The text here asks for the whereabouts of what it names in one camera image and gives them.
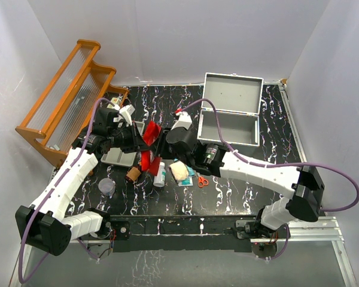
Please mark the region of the red first aid pouch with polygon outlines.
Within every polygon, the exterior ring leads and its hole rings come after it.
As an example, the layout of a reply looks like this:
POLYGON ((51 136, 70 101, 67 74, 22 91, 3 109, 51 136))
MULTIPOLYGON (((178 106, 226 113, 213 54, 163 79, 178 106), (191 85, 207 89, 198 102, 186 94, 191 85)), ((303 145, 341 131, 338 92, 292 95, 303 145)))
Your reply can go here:
MULTIPOLYGON (((153 121, 150 121, 147 129, 143 135, 144 142, 149 148, 153 147, 153 143, 159 138, 161 127, 153 121)), ((154 155, 154 151, 141 151, 141 170, 143 172, 149 172, 153 176, 156 176, 159 171, 161 158, 154 155)))

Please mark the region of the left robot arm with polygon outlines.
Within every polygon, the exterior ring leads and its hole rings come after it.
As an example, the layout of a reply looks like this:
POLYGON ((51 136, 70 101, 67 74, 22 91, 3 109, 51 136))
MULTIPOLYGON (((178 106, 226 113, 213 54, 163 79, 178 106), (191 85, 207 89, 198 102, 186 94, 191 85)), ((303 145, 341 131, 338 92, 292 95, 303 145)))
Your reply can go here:
POLYGON ((74 140, 68 156, 56 176, 30 206, 15 213, 21 244, 36 247, 47 254, 60 255, 69 242, 93 233, 104 239, 111 233, 106 212, 91 208, 74 216, 66 210, 87 175, 111 148, 125 153, 139 151, 141 134, 134 121, 93 120, 74 140))

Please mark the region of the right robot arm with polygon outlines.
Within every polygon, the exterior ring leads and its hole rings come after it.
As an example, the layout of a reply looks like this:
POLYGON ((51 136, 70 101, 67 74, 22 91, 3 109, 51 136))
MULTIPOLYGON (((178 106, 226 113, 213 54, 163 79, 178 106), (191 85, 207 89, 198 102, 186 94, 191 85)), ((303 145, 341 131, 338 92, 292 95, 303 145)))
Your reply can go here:
POLYGON ((182 161, 201 175, 240 179, 280 194, 281 198, 261 208, 254 220, 235 227, 239 238, 267 238, 291 221, 316 222, 319 218, 324 184, 316 167, 264 164, 229 151, 225 145, 201 143, 183 127, 163 129, 152 151, 165 160, 182 161))

